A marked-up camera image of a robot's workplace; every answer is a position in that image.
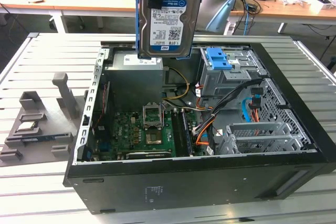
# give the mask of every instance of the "hard drive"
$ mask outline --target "hard drive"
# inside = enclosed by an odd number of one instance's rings
[[[162,0],[161,9],[140,1],[139,58],[188,57],[201,0]]]

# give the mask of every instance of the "motherboard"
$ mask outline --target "motherboard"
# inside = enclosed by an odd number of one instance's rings
[[[183,156],[186,152],[176,137],[176,134],[179,135],[177,129],[174,129],[175,125],[183,122],[177,122],[175,114],[174,111],[162,111],[162,127],[145,127],[148,122],[160,120],[156,110],[146,110],[145,118],[143,111],[115,113],[111,137],[97,139],[96,156],[101,161]],[[188,111],[183,115],[187,127],[184,133],[190,137],[190,154],[203,155],[191,135],[192,128],[196,126],[196,113]]]

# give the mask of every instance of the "desk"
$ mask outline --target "desk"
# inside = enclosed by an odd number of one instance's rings
[[[44,0],[27,3],[24,0],[0,0],[11,13],[51,15],[57,31],[67,33],[64,16],[97,16],[98,27],[101,17],[135,17],[135,0]],[[6,10],[0,7],[0,13]]]
[[[322,10],[314,14],[309,6],[284,6],[278,0],[258,1],[262,12],[255,17],[256,22],[324,24],[336,25],[336,9]],[[54,17],[59,33],[67,33],[64,15],[69,16],[97,16],[97,17],[134,17],[135,0],[44,0],[36,4],[28,4],[23,0],[0,0],[11,13],[43,14]],[[226,35],[231,35],[236,22],[243,15],[243,5],[237,1],[237,6],[231,12],[225,29]],[[102,19],[98,19],[98,27],[102,27]]]
[[[219,36],[196,35],[194,39],[216,37]],[[22,92],[36,90],[42,98],[59,97],[51,80],[55,71],[65,71],[73,94],[83,95],[91,84],[100,42],[111,38],[135,40],[134,35],[125,34],[39,34],[27,38],[0,75],[0,149],[21,106],[18,99]],[[336,141],[336,114],[328,111],[335,107],[336,94],[331,93],[335,87],[330,84],[336,83],[336,78],[300,42],[286,36],[225,39],[262,43]],[[334,223],[336,219],[335,172],[314,178],[285,200],[93,216],[75,190],[62,185],[66,165],[67,162],[55,162],[0,168],[0,223],[237,223],[238,218],[248,217],[256,224],[280,224],[312,220]]]
[[[321,10],[319,13],[314,13],[309,9],[307,3],[303,6],[299,4],[284,5],[279,0],[257,1],[261,7],[262,12],[255,17],[256,22],[271,22],[282,23],[278,33],[282,33],[287,23],[296,24],[320,24],[320,25],[336,25],[336,9]],[[232,11],[230,20],[232,23],[237,20],[233,18],[234,14],[241,16],[241,9],[243,5],[239,1],[236,5],[237,10]]]

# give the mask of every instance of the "slotted aluminum surface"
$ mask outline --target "slotted aluminum surface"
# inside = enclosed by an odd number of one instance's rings
[[[20,108],[18,99],[23,91],[37,90],[41,97],[58,97],[51,79],[55,71],[66,71],[74,95],[82,95],[90,84],[100,42],[134,39],[132,35],[111,34],[40,34],[27,39],[0,75],[0,148]],[[195,36],[194,40],[209,44],[262,43],[336,141],[335,79],[302,44],[289,37],[265,36],[210,35]],[[336,220],[335,172],[314,178],[285,200],[93,216],[73,188],[63,187],[66,165],[59,162],[1,168],[0,223],[237,223],[242,217],[263,224]]]

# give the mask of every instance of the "circuit board module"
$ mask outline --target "circuit board module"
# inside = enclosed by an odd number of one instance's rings
[[[163,126],[160,129],[151,127],[145,129],[143,112],[118,112],[115,114],[111,129],[111,140],[98,140],[97,153],[103,161],[123,160],[129,155],[137,155],[138,158],[146,158],[148,155],[160,154],[163,157],[177,157],[173,134],[171,111],[164,111],[162,116]],[[187,112],[188,133],[196,125],[196,115],[193,111]],[[159,118],[157,112],[147,111],[146,121],[155,122]],[[194,155],[202,155],[202,150],[194,145]]]

